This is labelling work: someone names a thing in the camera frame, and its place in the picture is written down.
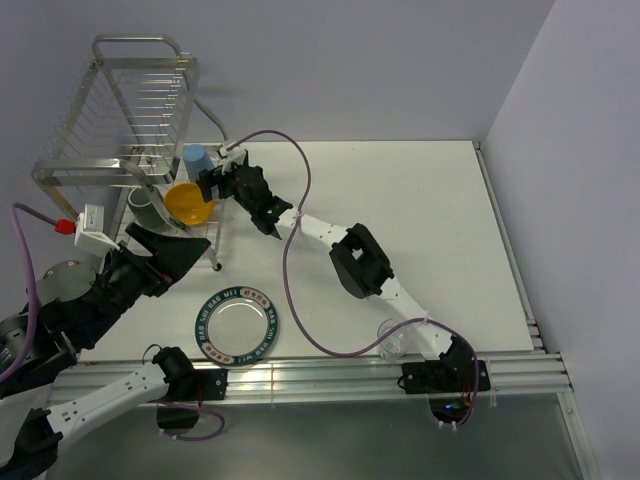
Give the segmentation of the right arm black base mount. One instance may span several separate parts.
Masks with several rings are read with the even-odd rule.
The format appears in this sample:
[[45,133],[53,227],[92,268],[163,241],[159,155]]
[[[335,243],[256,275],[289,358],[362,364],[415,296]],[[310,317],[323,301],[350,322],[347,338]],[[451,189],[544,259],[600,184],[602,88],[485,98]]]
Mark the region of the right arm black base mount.
[[486,363],[473,359],[453,366],[443,360],[403,363],[396,384],[407,395],[427,395],[436,422],[450,428],[464,425],[478,395],[492,387]]

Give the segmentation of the dark grey mug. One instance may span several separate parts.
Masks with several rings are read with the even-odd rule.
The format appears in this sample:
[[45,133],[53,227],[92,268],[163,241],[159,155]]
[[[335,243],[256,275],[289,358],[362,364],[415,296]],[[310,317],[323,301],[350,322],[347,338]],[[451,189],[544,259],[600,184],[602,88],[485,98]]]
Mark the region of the dark grey mug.
[[158,193],[159,190],[154,186],[137,187],[128,194],[127,205],[137,224],[145,229],[161,233],[168,231],[170,226],[163,220],[151,201],[151,196]]

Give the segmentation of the blue plastic cup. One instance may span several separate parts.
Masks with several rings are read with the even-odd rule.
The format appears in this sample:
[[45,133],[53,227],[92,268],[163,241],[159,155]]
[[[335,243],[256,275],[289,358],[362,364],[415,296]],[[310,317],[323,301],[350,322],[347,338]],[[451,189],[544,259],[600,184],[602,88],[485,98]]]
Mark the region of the blue plastic cup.
[[188,179],[192,183],[195,183],[199,179],[201,171],[211,171],[216,167],[207,149],[201,144],[185,146],[183,149],[183,161]]

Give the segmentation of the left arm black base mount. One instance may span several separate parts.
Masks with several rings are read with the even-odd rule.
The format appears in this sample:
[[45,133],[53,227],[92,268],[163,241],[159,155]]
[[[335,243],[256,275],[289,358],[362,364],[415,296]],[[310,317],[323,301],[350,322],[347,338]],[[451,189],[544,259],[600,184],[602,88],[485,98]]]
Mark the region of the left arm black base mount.
[[225,430],[226,419],[208,402],[225,399],[228,375],[226,369],[197,369],[195,379],[181,396],[166,395],[151,401],[156,407],[159,435],[187,443],[219,437]]

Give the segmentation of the yellow plastic bowl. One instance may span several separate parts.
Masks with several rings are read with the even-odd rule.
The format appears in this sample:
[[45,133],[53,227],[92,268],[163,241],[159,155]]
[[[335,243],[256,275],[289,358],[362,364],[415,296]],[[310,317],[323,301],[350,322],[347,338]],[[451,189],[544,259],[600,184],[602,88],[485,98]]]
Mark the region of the yellow plastic bowl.
[[214,211],[214,202],[205,202],[195,183],[172,186],[164,195],[164,205],[169,213],[188,226],[206,223]]

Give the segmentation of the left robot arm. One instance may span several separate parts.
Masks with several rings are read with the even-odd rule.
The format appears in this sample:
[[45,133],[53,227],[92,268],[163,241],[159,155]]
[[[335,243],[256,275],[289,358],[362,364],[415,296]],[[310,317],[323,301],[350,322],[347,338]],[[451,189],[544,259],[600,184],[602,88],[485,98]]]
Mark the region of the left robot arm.
[[142,403],[191,394],[195,370],[178,347],[163,347],[139,371],[60,407],[44,407],[58,375],[96,346],[142,296],[160,297],[196,264],[210,242],[170,237],[135,223],[127,233],[146,249],[118,243],[102,271],[61,262],[30,280],[25,308],[1,323],[1,476],[34,479],[62,446]]

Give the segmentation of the clear glass cup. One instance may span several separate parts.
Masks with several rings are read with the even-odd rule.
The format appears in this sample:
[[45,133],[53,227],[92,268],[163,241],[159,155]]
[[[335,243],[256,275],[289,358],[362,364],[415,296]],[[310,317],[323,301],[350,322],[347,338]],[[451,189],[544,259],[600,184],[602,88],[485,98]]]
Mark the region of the clear glass cup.
[[386,360],[408,355],[413,346],[411,333],[409,325],[400,327],[400,322],[394,319],[383,321],[377,330],[377,337],[382,339],[377,346],[378,354]]

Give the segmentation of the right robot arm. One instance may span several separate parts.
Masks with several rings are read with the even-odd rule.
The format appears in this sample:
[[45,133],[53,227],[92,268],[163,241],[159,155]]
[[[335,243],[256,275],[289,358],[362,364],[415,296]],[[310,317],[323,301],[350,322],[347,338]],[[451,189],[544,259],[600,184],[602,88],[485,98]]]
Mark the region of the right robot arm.
[[[232,198],[251,217],[251,221],[260,232],[268,236],[279,236],[278,226],[289,230],[289,237],[282,254],[282,278],[285,296],[293,319],[303,336],[317,350],[336,358],[354,358],[364,355],[390,339],[396,333],[402,333],[405,327],[416,325],[415,345],[419,345],[425,360],[409,362],[402,366],[402,376],[398,385],[407,394],[456,393],[468,394],[475,398],[481,387],[482,362],[470,345],[460,334],[428,316],[426,310],[406,292],[395,276],[388,256],[384,253],[368,228],[360,223],[352,227],[340,227],[303,214],[299,208],[274,195],[269,189],[260,166],[251,166],[248,157],[244,163],[232,161],[230,166],[218,166],[214,170],[202,170],[195,184],[199,197],[203,201],[212,201],[211,188],[218,187],[220,198]],[[330,351],[316,342],[304,328],[293,303],[288,277],[288,253],[297,233],[320,242],[327,250],[333,268],[341,286],[353,297],[363,300],[374,298],[389,306],[403,317],[403,321],[378,334],[371,345],[351,353]],[[167,278],[176,283],[178,275],[184,276],[195,261],[210,252],[211,245],[206,238],[181,238],[159,236],[161,247],[156,248],[167,265],[177,273],[169,273]],[[207,323],[214,312],[213,303],[221,303],[227,296],[251,298],[260,303],[265,312],[273,310],[273,305],[265,295],[249,287],[230,287],[215,294],[209,303],[201,308],[196,322],[196,340],[200,350],[214,363],[222,366],[239,367],[255,363],[269,350],[278,330],[277,315],[269,313],[269,327],[259,346],[240,356],[229,356],[209,340]]]

